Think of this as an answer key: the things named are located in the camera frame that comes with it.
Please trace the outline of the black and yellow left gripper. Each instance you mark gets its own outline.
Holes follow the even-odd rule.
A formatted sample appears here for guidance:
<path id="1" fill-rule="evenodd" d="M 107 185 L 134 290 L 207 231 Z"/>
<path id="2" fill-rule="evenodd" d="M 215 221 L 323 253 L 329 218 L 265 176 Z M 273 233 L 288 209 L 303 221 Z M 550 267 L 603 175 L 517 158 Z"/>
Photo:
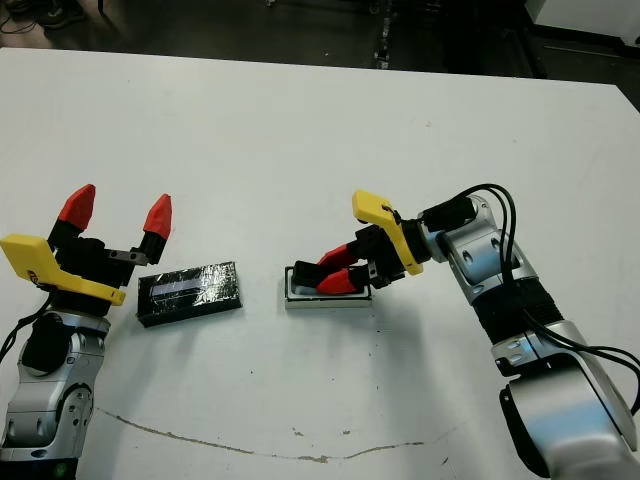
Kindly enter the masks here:
<path id="1" fill-rule="evenodd" d="M 124 303 L 133 272 L 131 254 L 122 258 L 94 238 L 79 238 L 92 217 L 95 186 L 87 184 L 65 202 L 48 241 L 10 234 L 1 248 L 18 277 L 53 293 L 52 307 L 88 315 L 105 315 Z M 135 252 L 157 264 L 171 233 L 171 196 L 163 194 L 149 210 L 143 238 Z"/>

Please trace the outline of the black and yellow right gripper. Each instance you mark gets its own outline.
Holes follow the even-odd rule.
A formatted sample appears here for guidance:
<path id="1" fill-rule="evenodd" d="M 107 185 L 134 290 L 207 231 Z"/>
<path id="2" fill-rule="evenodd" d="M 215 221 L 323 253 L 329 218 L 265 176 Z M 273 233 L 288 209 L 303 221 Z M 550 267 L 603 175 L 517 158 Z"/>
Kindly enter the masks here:
<path id="1" fill-rule="evenodd" d="M 340 245 L 317 262 L 340 269 L 316 287 L 321 294 L 347 295 L 363 292 L 370 284 L 381 289 L 405 277 L 423 272 L 428 250 L 417 220 L 403 220 L 390 201 L 365 190 L 352 196 L 354 217 L 366 227 L 355 233 L 354 242 Z M 366 267 L 354 267 L 366 261 Z"/>

